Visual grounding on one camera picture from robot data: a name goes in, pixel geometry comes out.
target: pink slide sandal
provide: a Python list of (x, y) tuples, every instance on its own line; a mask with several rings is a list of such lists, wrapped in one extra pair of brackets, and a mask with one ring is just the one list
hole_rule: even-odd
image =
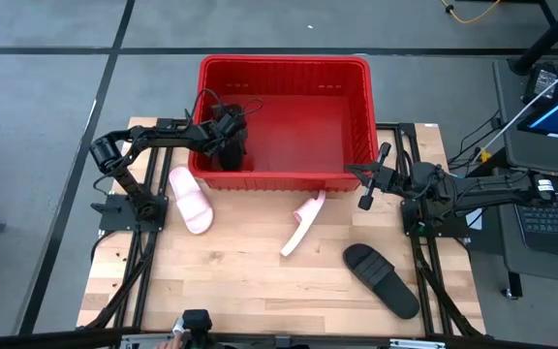
[(170, 172), (170, 183), (175, 204), (184, 224), (193, 234), (201, 234), (210, 228), (214, 213), (202, 189), (189, 169), (177, 167)]
[(321, 190), (318, 194), (318, 199), (308, 199), (303, 206), (294, 212), (294, 217), (300, 225), (290, 238), (290, 241), (281, 249), (281, 254), (287, 257), (292, 251), (295, 250), (296, 246), (305, 237), (305, 233), (309, 230), (309, 227), (314, 223), (314, 219), (320, 212), (322, 205), (325, 203), (326, 192)]

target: black slipper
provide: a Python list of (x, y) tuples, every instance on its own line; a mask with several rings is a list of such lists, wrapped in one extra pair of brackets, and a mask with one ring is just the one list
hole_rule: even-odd
[(411, 319), (419, 313), (419, 301), (378, 251), (354, 244), (344, 251), (344, 263), (395, 315)]

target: black cable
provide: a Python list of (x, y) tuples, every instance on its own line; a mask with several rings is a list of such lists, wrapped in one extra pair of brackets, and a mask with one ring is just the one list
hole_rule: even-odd
[(427, 192), (427, 190), (430, 188), (430, 184), (432, 184), (432, 175), (434, 175), (434, 172), (432, 172), (427, 179), (427, 184), (425, 185), (425, 187), (423, 188), (423, 190), (421, 190), (418, 194), (416, 194), (414, 197), (411, 198), (411, 200), (416, 200), (420, 197), (423, 196), (423, 194), (425, 194)]
[[(497, 182), (489, 182), (489, 183), (482, 183), (482, 182), (476, 182), (473, 185), (467, 187), (466, 189), (464, 189), (464, 191), (462, 191), (462, 193), (457, 197), (457, 201), (456, 201), (456, 205), (457, 203), (459, 203), (460, 201), (462, 201), (462, 199), (464, 198), (464, 196), (466, 194), (468, 194), (471, 190), (475, 189), (478, 186), (487, 186), (487, 185), (499, 185), (499, 184), (506, 184), (506, 183), (516, 183), (519, 180), (522, 180), (525, 176), (527, 176), (530, 173), (530, 171), (525, 171), (524, 173), (522, 173), (521, 176), (519, 176), (518, 178), (514, 178), (511, 180), (501, 180), (501, 181), (497, 181)], [(436, 217), (439, 220), (443, 220), (443, 216), (445, 216), (446, 214), (452, 212), (455, 213), (455, 209), (456, 209), (456, 205), (451, 205), (451, 208), (446, 210), (445, 212), (441, 213), (440, 215), (438, 215), (438, 217)]]
[(413, 159), (411, 159), (411, 156), (406, 150), (402, 150), (402, 155), (404, 157), (404, 160), (406, 160), (406, 163), (408, 164), (408, 175), (411, 179), (413, 179)]
[(155, 248), (155, 245), (148, 243), (148, 246), (145, 247), (146, 247), (145, 248), (146, 253), (144, 253), (139, 257), (139, 260), (133, 267), (131, 274), (128, 277), (126, 277), (124, 280), (122, 280), (120, 287), (117, 289), (117, 291), (115, 291), (115, 294), (113, 295), (111, 300), (101, 310), (101, 312), (98, 314), (96, 319), (94, 319), (92, 322), (90, 322), (85, 326), (86, 328), (103, 329), (107, 325), (111, 316), (115, 313), (117, 307), (126, 298), (131, 288), (133, 288), (133, 285), (137, 282), (137, 279), (139, 278), (143, 270), (147, 268), (148, 263), (153, 256), (153, 250)]
[[(225, 104), (223, 104), (223, 101), (221, 101), (221, 99), (219, 98), (219, 96), (217, 96), (216, 92), (214, 92), (213, 90), (209, 89), (209, 88), (203, 88), (200, 90), (200, 92), (198, 92), (197, 97), (195, 97), (195, 102), (193, 103), (193, 108), (191, 109), (191, 113), (190, 118), (189, 116), (187, 116), (187, 126), (188, 127), (191, 123), (193, 123), (193, 117), (195, 117), (195, 110), (198, 107), (198, 102), (200, 101), (200, 97), (202, 96), (203, 92), (205, 93), (209, 93), (212, 97), (214, 97), (214, 99), (217, 101), (217, 103), (221, 106), (221, 109), (223, 110), (225, 108)], [(184, 110), (184, 114), (187, 115), (188, 111), (185, 109)]]
[(455, 159), (457, 159), (458, 157), (460, 157), (462, 154), (464, 154), (465, 152), (467, 152), (469, 149), (471, 149), (473, 146), (475, 146), (477, 143), (481, 142), (484, 138), (492, 135), (495, 131), (497, 131), (497, 129), (492, 129), (490, 131), (488, 131), (485, 135), (481, 136), (478, 140), (474, 141), (471, 143), (471, 145), (469, 145), (466, 149), (462, 150), (459, 154), (457, 154), (456, 156), (452, 157), (451, 159), (449, 159), (448, 163), (450, 161), (454, 161)]
[(480, 156), (479, 148), (475, 148), (475, 152), (473, 153), (473, 155), (468, 159), (464, 159), (463, 160), (464, 162), (461, 163), (461, 165), (449, 166), (449, 170), (452, 171), (452, 170), (457, 170), (466, 167), (466, 172), (464, 173), (464, 177), (467, 177), (469, 175), (469, 171), (471, 171), (472, 166), (480, 165), (480, 163), (475, 163), (475, 164), (472, 163), (473, 159), (475, 159), (475, 157), (477, 156)]
[(471, 164), (471, 161), (473, 161), (473, 159), (475, 159), (476, 156), (480, 155), (480, 149), (478, 147), (475, 148), (475, 151), (473, 151), (473, 154), (471, 156), (469, 156), (466, 159), (458, 159), (458, 160), (454, 160), (453, 162), (451, 162), (451, 164), (455, 164), (453, 166), (449, 166), (450, 170), (457, 170), (457, 169), (461, 169), (467, 165)]
[[(478, 141), (474, 142), (473, 144), (469, 145), (466, 149), (464, 149), (464, 141), (466, 141), (469, 137), (475, 135), (483, 126), (487, 125), (488, 122), (492, 121), (492, 119), (494, 119), (494, 118), (496, 117), (496, 115), (497, 115), (500, 111), (501, 111), (501, 110), (497, 110), (496, 112), (494, 112), (494, 114), (493, 114), (492, 116), (490, 116), (489, 119), (485, 120), (485, 122), (483, 122), (483, 124), (480, 125), (480, 127), (478, 127), (475, 131), (471, 132), (471, 133), (468, 134), (466, 137), (464, 137), (464, 138), (462, 139), (462, 141), (460, 141), (460, 151), (459, 151), (459, 153), (458, 153), (457, 155), (451, 157), (451, 158), (447, 161), (447, 163), (450, 163), (450, 162), (452, 162), (453, 160), (459, 158), (462, 154), (464, 154), (464, 152), (466, 152), (466, 150), (472, 148), (473, 145), (475, 145), (477, 142), (480, 142), (481, 140), (483, 140), (483, 138), (485, 138), (485, 137), (479, 139)], [(494, 130), (496, 130), (496, 129), (493, 129), (492, 131), (490, 131), (490, 132), (488, 133), (488, 135), (489, 135), (489, 134), (492, 134), (492, 132), (494, 132)]]
[[(203, 93), (209, 93), (212, 97), (214, 97), (214, 99), (217, 101), (217, 103), (221, 106), (222, 109), (225, 108), (225, 104), (223, 104), (223, 101), (221, 101), (221, 99), (219, 98), (219, 96), (216, 94), (216, 92), (214, 92), (213, 90), (209, 89), (209, 88), (203, 88), (202, 90), (200, 90), (200, 92), (198, 92), (197, 97), (195, 97), (195, 102), (193, 103), (193, 108), (191, 113), (189, 113), (189, 111), (187, 111), (186, 109), (184, 110), (184, 116), (187, 119), (187, 124), (185, 126), (185, 128), (188, 128), (191, 124), (193, 124), (193, 117), (195, 115), (195, 110), (197, 109), (198, 103), (200, 102), (200, 97), (203, 95)], [(251, 101), (255, 101), (255, 100), (260, 100), (260, 102), (262, 102), (262, 105), (264, 104), (264, 102), (261, 99), (252, 99)], [(250, 112), (254, 112), (254, 111), (258, 111), (262, 106), (260, 106), (259, 108), (250, 111)], [(94, 188), (94, 190), (97, 190), (101, 193), (103, 193), (105, 196), (108, 195), (108, 193), (99, 188), (98, 184), (103, 181), (105, 178), (107, 177), (111, 177), (116, 171), (121, 170), (122, 167), (124, 167), (126, 165), (126, 160), (132, 155), (132, 151), (135, 145), (135, 142), (140, 138), (140, 136), (144, 135), (144, 132), (138, 134), (132, 141), (131, 141), (131, 147), (129, 148), (129, 150), (126, 152), (126, 155), (124, 155), (122, 158), (120, 158), (118, 161), (120, 162), (113, 170), (109, 171), (108, 174), (103, 174), (101, 175), (98, 179), (96, 179), (94, 181), (94, 183), (92, 184), (92, 188)]]
[[(253, 109), (252, 111), (246, 111), (247, 110), (247, 106), (251, 103), (251, 102), (259, 102), (260, 106)], [(250, 113), (259, 111), (262, 107), (264, 106), (264, 101), (262, 100), (262, 98), (252, 98), (250, 99), (247, 103), (244, 104), (244, 106), (242, 107), (242, 116), (248, 115)]]
[(453, 180), (453, 177), (451, 177), (451, 174), (446, 172), (443, 172), (443, 174), (445, 174), (445, 176), (451, 181), (451, 186), (453, 187), (453, 202), (451, 203), (451, 206), (455, 206), (457, 204), (457, 184), (455, 183), (455, 180)]
[(101, 237), (99, 237), (99, 238), (96, 240), (96, 242), (94, 242), (94, 244), (92, 245), (92, 250), (91, 250), (91, 252), (90, 252), (90, 254), (89, 254), (89, 263), (90, 263), (90, 265), (91, 265), (92, 263), (94, 263), (94, 254), (96, 253), (96, 248), (98, 248), (98, 245), (101, 244), (101, 242), (102, 242), (105, 238), (108, 238), (108, 237), (111, 235), (111, 233), (113, 233), (113, 232), (105, 232), (105, 233), (104, 233)]

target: wooden table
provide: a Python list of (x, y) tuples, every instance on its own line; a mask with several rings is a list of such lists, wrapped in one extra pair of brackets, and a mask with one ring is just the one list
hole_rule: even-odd
[[(154, 126), (156, 118), (133, 117), (130, 126)], [(418, 124), (422, 161), (447, 163), (437, 125)], [(378, 142), (393, 142), (379, 131)], [(158, 186), (163, 149), (154, 175)], [(130, 167), (142, 181), (149, 151)], [(188, 150), (174, 150), (171, 168), (186, 166)], [(394, 148), (387, 164), (395, 163)], [(303, 241), (289, 257), (279, 251), (297, 226), (293, 211), (311, 192), (216, 191), (200, 180), (211, 202), (213, 226), (201, 236), (189, 233), (168, 186), (170, 208), (160, 233), (143, 314), (142, 329), (168, 332), (182, 311), (205, 308), (216, 333), (291, 333), (363, 336), (421, 336), (421, 316), (396, 317), (344, 267), (342, 251), (362, 242), (380, 251), (417, 295), (409, 240), (402, 232), (400, 198), (376, 192), (369, 211), (357, 208), (363, 188), (327, 193), (326, 202)], [(122, 192), (115, 183), (114, 190)], [(96, 250), (77, 323), (98, 315), (121, 283), (131, 233), (114, 233)], [(481, 309), (465, 250), (451, 238), (438, 238), (445, 285), (459, 309), (484, 331)], [(137, 290), (129, 300), (125, 324), (132, 322)], [(441, 331), (436, 297), (430, 303)]]

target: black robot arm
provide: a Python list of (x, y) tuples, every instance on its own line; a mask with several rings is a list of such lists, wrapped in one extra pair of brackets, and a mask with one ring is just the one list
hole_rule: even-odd
[[(247, 137), (242, 107), (217, 105), (212, 109), (215, 117), (199, 125), (193, 125), (189, 118), (186, 126), (178, 126), (175, 120), (161, 127), (135, 126), (110, 132), (90, 145), (98, 169), (122, 186), (138, 220), (152, 220), (157, 215), (156, 199), (150, 189), (138, 183), (127, 169), (147, 148), (186, 147), (209, 157), (217, 155), (225, 171), (240, 168)], [(117, 142), (131, 143), (126, 154), (122, 155)]]
[(366, 187), (358, 207), (369, 209), (374, 189), (398, 195), (407, 200), (423, 197), (427, 216), (425, 223), (436, 225), (451, 214), (462, 214), (480, 207), (517, 204), (551, 206), (555, 193), (548, 179), (538, 173), (459, 178), (445, 173), (440, 165), (418, 162), (409, 175), (385, 167), (390, 144), (380, 147), (378, 161), (367, 165), (349, 165)]

